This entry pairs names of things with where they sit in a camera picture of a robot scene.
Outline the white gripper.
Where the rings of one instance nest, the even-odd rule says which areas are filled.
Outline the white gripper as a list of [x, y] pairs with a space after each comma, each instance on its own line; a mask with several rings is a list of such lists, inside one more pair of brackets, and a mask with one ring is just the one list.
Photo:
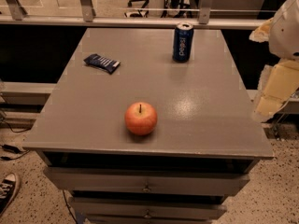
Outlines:
[[299, 89], [299, 0], [286, 0], [269, 19], [249, 35], [249, 40], [269, 41], [269, 50], [281, 60], [261, 72], [251, 117], [258, 122], [273, 118]]

